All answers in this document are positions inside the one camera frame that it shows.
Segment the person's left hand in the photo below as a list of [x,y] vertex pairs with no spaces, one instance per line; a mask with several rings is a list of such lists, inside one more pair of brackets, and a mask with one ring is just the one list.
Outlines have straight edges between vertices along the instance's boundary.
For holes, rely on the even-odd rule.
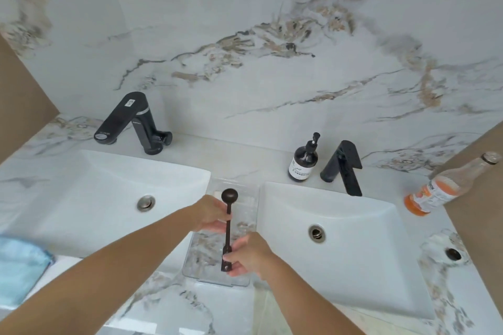
[[191,206],[191,212],[195,218],[192,231],[203,230],[203,224],[213,221],[228,221],[231,214],[227,214],[227,205],[212,195],[205,194]]

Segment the person's right hand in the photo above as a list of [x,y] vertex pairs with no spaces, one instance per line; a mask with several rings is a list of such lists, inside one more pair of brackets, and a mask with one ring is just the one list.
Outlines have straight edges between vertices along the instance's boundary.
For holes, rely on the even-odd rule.
[[277,256],[259,233],[251,232],[237,239],[231,247],[232,252],[224,255],[222,259],[232,262],[232,264],[252,267],[251,273],[255,273],[261,280],[266,280],[267,270],[277,259]]

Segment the dark long-handled measuring spoon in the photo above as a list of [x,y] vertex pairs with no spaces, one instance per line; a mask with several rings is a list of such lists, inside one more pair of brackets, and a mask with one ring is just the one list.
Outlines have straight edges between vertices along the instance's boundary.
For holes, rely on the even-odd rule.
[[[238,199],[238,192],[234,188],[225,189],[221,194],[221,198],[222,201],[227,205],[227,214],[230,215],[231,206]],[[225,243],[222,251],[223,256],[232,252],[230,239],[231,239],[231,220],[228,220],[226,222]],[[232,262],[225,261],[224,259],[222,259],[221,271],[227,273],[231,270],[232,270]]]

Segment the person's left forearm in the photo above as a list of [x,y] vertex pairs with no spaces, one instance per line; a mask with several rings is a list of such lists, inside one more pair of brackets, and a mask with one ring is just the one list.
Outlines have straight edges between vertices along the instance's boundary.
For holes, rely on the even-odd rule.
[[185,207],[109,244],[0,321],[0,335],[95,335],[198,226]]

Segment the person's right forearm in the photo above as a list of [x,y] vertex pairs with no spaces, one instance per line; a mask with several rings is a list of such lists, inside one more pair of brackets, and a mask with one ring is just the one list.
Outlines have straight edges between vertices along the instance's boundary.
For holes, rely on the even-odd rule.
[[257,271],[269,284],[293,335],[365,335],[272,252],[259,253]]

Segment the clear plastic tray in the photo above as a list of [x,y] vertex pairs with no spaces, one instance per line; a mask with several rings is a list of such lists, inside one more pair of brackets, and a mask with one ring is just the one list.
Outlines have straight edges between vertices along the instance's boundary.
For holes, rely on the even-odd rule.
[[[212,178],[206,194],[221,200],[222,192],[228,188],[235,189],[238,193],[237,201],[231,206],[229,243],[233,244],[238,238],[256,230],[260,188],[255,184],[241,184],[233,180]],[[248,287],[250,275],[230,277],[221,270],[225,240],[225,233],[208,230],[195,232],[185,257],[183,276],[214,285]]]

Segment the dark pump soap bottle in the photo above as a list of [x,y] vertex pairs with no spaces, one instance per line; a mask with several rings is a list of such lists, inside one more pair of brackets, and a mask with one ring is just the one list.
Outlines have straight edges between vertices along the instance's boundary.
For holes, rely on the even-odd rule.
[[288,167],[288,176],[294,182],[305,182],[317,164],[318,153],[316,150],[319,138],[320,133],[313,133],[312,139],[294,152],[293,159]]

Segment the white rectangular sink basin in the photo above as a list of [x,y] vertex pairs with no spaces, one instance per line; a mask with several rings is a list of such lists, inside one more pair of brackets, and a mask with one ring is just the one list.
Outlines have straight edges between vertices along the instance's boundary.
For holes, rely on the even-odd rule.
[[271,250],[327,300],[434,318],[418,252],[394,204],[266,182],[256,229]]
[[[80,150],[7,232],[55,255],[84,258],[192,205],[210,176],[196,167]],[[144,195],[156,203],[140,212],[136,203]]]

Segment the black angular faucet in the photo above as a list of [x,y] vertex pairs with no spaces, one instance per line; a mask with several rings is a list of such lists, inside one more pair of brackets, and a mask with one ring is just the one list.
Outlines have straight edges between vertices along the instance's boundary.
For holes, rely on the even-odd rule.
[[333,182],[338,175],[348,195],[362,197],[362,191],[356,178],[354,169],[361,170],[362,164],[354,143],[343,140],[320,173],[320,178],[326,182]]

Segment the light blue cloth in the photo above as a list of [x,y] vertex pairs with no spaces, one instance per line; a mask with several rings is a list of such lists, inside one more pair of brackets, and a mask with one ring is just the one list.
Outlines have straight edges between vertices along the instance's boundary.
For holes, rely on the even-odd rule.
[[34,243],[0,236],[0,306],[21,305],[54,262],[52,253]]

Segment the glass bottle with orange drink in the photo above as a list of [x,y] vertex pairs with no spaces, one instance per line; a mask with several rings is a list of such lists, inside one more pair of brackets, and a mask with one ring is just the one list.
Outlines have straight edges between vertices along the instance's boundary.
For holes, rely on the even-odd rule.
[[486,152],[462,167],[443,171],[430,179],[418,192],[406,195],[404,205],[414,215],[426,216],[467,193],[479,176],[502,159],[503,156],[496,152]]

